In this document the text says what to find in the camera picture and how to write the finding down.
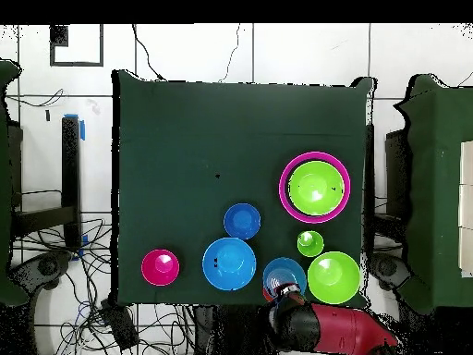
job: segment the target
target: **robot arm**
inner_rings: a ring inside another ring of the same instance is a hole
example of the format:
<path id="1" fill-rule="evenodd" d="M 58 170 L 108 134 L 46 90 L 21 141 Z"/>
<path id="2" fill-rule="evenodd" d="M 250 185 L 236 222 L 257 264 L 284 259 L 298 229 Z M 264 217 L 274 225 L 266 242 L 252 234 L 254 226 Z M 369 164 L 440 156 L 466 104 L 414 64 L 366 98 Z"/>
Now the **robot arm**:
<path id="1" fill-rule="evenodd" d="M 283 288 L 269 306 L 270 340 L 281 350 L 371 355 L 377 348 L 397 346 L 367 312 L 308 302 L 297 285 Z"/>

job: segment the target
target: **blue object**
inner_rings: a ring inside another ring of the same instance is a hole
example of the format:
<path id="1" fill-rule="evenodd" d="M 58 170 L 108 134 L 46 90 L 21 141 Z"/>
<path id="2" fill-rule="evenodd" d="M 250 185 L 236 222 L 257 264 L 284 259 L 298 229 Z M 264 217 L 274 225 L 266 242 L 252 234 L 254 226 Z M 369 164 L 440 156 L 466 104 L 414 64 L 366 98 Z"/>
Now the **blue object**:
<path id="1" fill-rule="evenodd" d="M 217 239 L 203 254 L 202 270 L 214 287 L 238 290 L 255 275 L 255 253 L 241 239 Z"/>
<path id="2" fill-rule="evenodd" d="M 298 262 L 279 257 L 272 260 L 262 273 L 262 284 L 273 298 L 276 297 L 275 289 L 286 283 L 297 283 L 303 295 L 307 288 L 306 273 Z"/>
<path id="3" fill-rule="evenodd" d="M 241 202 L 232 205 L 225 214 L 224 227 L 230 237 L 250 239 L 260 230 L 261 217 L 251 204 Z"/>
<path id="4" fill-rule="evenodd" d="M 80 129 L 80 138 L 83 141 L 85 141 L 85 122 L 84 122 L 84 120 L 80 120 L 79 129 Z"/>
<path id="5" fill-rule="evenodd" d="M 82 236 L 82 246 L 86 246 L 88 243 L 89 243 L 89 236 L 85 234 L 84 236 Z M 78 255 L 79 257 L 82 257 L 84 255 L 84 250 L 82 248 L 79 248 Z M 79 259 L 79 257 L 75 256 L 72 258 L 71 261 L 76 262 Z"/>

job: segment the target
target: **dark green table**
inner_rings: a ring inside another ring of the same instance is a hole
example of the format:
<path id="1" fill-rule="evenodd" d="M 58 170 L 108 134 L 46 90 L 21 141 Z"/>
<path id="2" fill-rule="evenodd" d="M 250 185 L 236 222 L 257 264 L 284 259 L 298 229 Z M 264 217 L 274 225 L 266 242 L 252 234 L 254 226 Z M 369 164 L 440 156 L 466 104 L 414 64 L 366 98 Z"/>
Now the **dark green table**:
<path id="1" fill-rule="evenodd" d="M 439 306 L 473 306 L 473 278 L 462 278 L 458 267 L 461 142 L 473 140 L 473 89 L 444 88 L 429 75 L 413 81 L 400 108 L 412 150 L 406 239 L 415 276 L 399 292 L 426 314 Z"/>
<path id="2" fill-rule="evenodd" d="M 297 252 L 297 234 L 321 232 L 326 251 L 359 261 L 366 102 L 371 79 L 355 88 L 147 82 L 118 72 L 120 96 L 118 300 L 125 303 L 263 304 L 262 271 Z M 292 218 L 278 181 L 295 156 L 322 151 L 351 177 L 345 210 L 321 225 Z M 250 202 L 261 230 L 248 244 L 257 257 L 251 282 L 235 292 L 211 286 L 201 269 L 206 248 L 225 237 L 224 213 Z M 157 288 L 141 276 L 143 256 L 172 251 L 180 275 Z M 306 292 L 310 300 L 313 296 Z M 364 307 L 358 294 L 347 303 Z"/>

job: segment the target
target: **bowl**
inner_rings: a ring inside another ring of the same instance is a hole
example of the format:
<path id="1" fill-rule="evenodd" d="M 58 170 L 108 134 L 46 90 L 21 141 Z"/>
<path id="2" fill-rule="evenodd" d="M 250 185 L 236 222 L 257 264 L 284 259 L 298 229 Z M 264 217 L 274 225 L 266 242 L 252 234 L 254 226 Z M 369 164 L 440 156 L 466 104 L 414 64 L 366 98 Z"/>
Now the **bowl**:
<path id="1" fill-rule="evenodd" d="M 141 274 L 152 285 L 170 285 L 179 274 L 179 260 L 165 249 L 150 251 L 141 262 Z"/>
<path id="2" fill-rule="evenodd" d="M 323 161 L 299 165 L 287 184 L 289 199 L 302 213 L 320 216 L 333 211 L 344 196 L 339 171 Z"/>
<path id="3" fill-rule="evenodd" d="M 322 302 L 338 305 L 357 294 L 361 273 L 357 262 L 340 251 L 328 251 L 310 264 L 309 290 Z"/>
<path id="4" fill-rule="evenodd" d="M 287 257 L 279 257 L 272 260 L 266 265 L 266 268 L 264 268 L 262 273 L 263 289 L 266 289 L 271 298 L 277 297 L 276 289 L 278 287 L 290 283 L 297 283 L 301 294 L 304 294 L 306 291 L 306 274 L 295 260 Z"/>
<path id="5" fill-rule="evenodd" d="M 279 179 L 281 203 L 291 216 L 304 223 L 319 224 L 334 219 L 345 208 L 349 195 L 348 172 L 328 153 L 297 156 L 287 164 Z"/>
<path id="6" fill-rule="evenodd" d="M 224 216 L 224 228 L 230 237 L 251 239 L 260 230 L 260 225 L 260 213 L 245 202 L 232 205 Z"/>
<path id="7" fill-rule="evenodd" d="M 216 288 L 238 290 L 249 283 L 256 271 L 251 247 L 236 238 L 217 239 L 203 254 L 202 270 Z"/>
<path id="8" fill-rule="evenodd" d="M 317 231 L 303 231 L 297 236 L 297 249 L 306 257 L 315 257 L 323 251 L 323 237 Z"/>

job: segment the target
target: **lime green bowl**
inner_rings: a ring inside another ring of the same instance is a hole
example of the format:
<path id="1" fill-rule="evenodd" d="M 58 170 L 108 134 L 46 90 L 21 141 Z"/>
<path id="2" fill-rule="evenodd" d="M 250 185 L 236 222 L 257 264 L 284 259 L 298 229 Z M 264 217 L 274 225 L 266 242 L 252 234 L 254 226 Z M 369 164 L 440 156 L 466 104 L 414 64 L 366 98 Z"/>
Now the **lime green bowl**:
<path id="1" fill-rule="evenodd" d="M 344 181 L 339 171 L 323 161 L 309 161 L 298 166 L 289 179 L 289 199 L 307 215 L 333 211 L 344 196 Z"/>
<path id="2" fill-rule="evenodd" d="M 360 278 L 357 262 L 340 251 L 321 254 L 307 272 L 310 292 L 331 305 L 347 302 L 357 294 Z"/>
<path id="3" fill-rule="evenodd" d="M 323 237 L 317 231 L 303 231 L 297 236 L 297 249 L 303 256 L 315 257 L 323 250 Z"/>

